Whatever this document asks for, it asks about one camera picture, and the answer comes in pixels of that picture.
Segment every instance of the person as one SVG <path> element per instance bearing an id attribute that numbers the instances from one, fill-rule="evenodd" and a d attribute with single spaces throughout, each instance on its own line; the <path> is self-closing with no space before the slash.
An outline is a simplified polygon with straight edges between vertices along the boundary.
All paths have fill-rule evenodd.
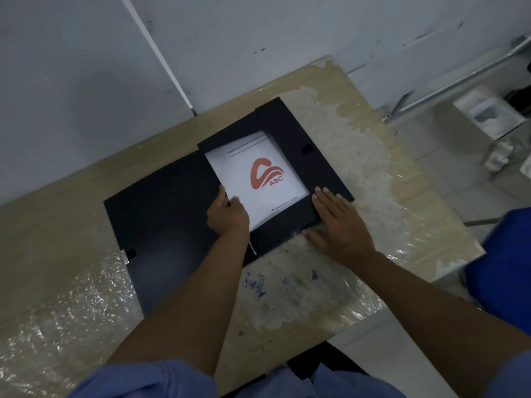
<path id="1" fill-rule="evenodd" d="M 389 261 L 340 195 L 317 187 L 312 201 L 327 232 L 303 234 L 385 301 L 457 395 L 531 396 L 531 337 Z M 236 299 L 249 217 L 237 198 L 227 199 L 223 187 L 207 216 L 219 238 L 200 267 L 70 397 L 217 397 L 212 376 Z M 333 369 L 334 361 L 328 362 L 304 378 L 282 366 L 236 396 L 403 397 L 363 371 Z"/>

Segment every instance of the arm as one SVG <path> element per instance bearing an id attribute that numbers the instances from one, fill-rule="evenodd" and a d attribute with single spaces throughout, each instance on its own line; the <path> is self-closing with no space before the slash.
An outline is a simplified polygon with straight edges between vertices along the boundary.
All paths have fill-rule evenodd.
<path id="1" fill-rule="evenodd" d="M 464 303 L 376 252 L 365 224 L 347 200 L 326 188 L 313 203 L 328 233 L 305 236 L 356 273 L 387 304 L 404 329 L 461 397 L 478 397 L 531 337 Z"/>
<path id="2" fill-rule="evenodd" d="M 221 186 L 207 211 L 220 236 L 186 283 L 144 319 L 108 363 L 182 359 L 213 375 L 232 315 L 249 243 L 249 217 Z"/>

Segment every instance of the forearm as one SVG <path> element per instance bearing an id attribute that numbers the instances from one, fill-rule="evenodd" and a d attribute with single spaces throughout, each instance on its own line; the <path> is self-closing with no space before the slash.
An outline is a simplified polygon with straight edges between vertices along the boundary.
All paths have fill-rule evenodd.
<path id="1" fill-rule="evenodd" d="M 525 333 L 437 289 L 383 254 L 349 267 L 383 299 L 461 398 L 480 396 L 504 363 L 531 349 Z"/>
<path id="2" fill-rule="evenodd" d="M 248 242 L 248 232 L 223 234 L 186 283 L 133 330 L 108 362 L 178 358 L 214 374 Z"/>

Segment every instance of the blue plastic object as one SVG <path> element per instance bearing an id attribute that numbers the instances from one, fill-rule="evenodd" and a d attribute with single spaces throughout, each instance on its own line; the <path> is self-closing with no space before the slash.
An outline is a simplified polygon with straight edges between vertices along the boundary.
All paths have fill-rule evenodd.
<path id="1" fill-rule="evenodd" d="M 531 335 L 531 208 L 510 211 L 465 267 L 470 295 L 485 310 Z"/>

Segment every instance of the white wall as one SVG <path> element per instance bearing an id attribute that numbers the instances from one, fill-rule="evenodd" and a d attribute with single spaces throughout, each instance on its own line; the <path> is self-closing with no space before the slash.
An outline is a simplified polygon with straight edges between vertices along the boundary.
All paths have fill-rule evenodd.
<path id="1" fill-rule="evenodd" d="M 531 0 L 131 1 L 197 111 L 325 54 L 376 108 L 531 32 Z"/>
<path id="2" fill-rule="evenodd" d="M 191 116 L 120 0 L 0 0 L 0 204 Z"/>

